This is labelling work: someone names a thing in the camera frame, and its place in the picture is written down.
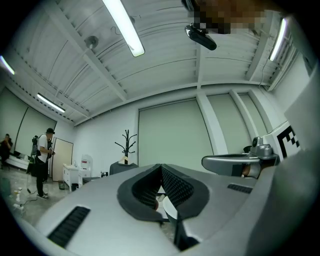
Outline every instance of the pixelated blur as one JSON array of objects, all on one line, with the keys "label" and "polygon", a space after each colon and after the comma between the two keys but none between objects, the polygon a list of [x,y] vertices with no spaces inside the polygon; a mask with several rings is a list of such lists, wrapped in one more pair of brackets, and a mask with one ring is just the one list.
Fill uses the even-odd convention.
[{"label": "pixelated blur", "polygon": [[181,0],[193,25],[206,34],[230,34],[263,22],[265,10],[282,11],[270,0]]}]

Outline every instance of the trash bin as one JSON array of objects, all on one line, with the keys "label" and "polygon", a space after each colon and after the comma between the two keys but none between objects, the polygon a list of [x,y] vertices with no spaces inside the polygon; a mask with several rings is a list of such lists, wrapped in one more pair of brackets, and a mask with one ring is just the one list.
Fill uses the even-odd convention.
[{"label": "trash bin", "polygon": [[77,183],[72,183],[72,185],[71,185],[71,191],[73,192],[73,191],[75,191],[77,188],[79,188],[79,184],[77,184]]},{"label": "trash bin", "polygon": [[65,182],[63,180],[58,180],[59,189],[65,190]]}]

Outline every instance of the ceiling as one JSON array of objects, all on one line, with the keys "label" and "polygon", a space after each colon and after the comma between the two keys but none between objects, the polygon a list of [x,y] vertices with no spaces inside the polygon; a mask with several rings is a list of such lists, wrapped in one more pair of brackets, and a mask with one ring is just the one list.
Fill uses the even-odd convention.
[{"label": "ceiling", "polygon": [[[268,85],[286,53],[283,47],[277,61],[267,62],[280,27],[277,13],[269,13],[254,31],[211,34],[218,46],[209,51],[185,34],[192,20],[180,0],[122,2],[135,19],[144,55],[132,56],[102,0],[49,0],[25,19],[3,53],[16,71],[2,71],[3,81],[34,102],[41,93],[65,109],[60,114],[49,107],[54,115],[77,125],[115,106],[175,89]],[[93,50],[84,42],[89,36],[98,38]]]}]

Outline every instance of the security camera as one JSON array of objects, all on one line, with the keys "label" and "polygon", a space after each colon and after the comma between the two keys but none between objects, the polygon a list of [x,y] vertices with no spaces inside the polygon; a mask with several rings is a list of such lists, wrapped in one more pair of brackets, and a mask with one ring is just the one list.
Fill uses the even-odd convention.
[{"label": "security camera", "polygon": [[208,36],[205,32],[202,30],[196,28],[194,25],[190,24],[185,26],[184,28],[187,36],[195,41],[196,43],[204,46],[205,48],[209,49],[210,51],[213,51],[217,48],[217,44],[215,41]]}]

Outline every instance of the floor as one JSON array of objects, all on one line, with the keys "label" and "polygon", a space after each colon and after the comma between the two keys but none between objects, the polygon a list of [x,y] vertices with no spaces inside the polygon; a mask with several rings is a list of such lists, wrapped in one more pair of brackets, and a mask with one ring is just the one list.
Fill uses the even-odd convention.
[{"label": "floor", "polygon": [[[28,188],[33,194],[29,194],[27,191],[27,179]],[[12,210],[13,214],[22,216],[24,220],[33,226],[51,206],[70,193],[68,185],[65,184],[65,187],[65,190],[60,190],[58,182],[48,178],[47,183],[43,185],[43,191],[48,193],[49,199],[43,200],[37,198],[36,177],[27,175],[25,171],[13,167],[10,167],[10,170],[8,167],[0,169],[0,190],[8,207]],[[15,194],[15,191],[19,191],[19,189],[21,189],[19,193],[20,202],[17,201],[17,195]],[[14,207],[14,204],[20,205],[26,201],[28,202],[24,205],[22,211]],[[163,222],[160,227],[165,236],[173,242],[175,236],[174,226],[170,222]]]}]

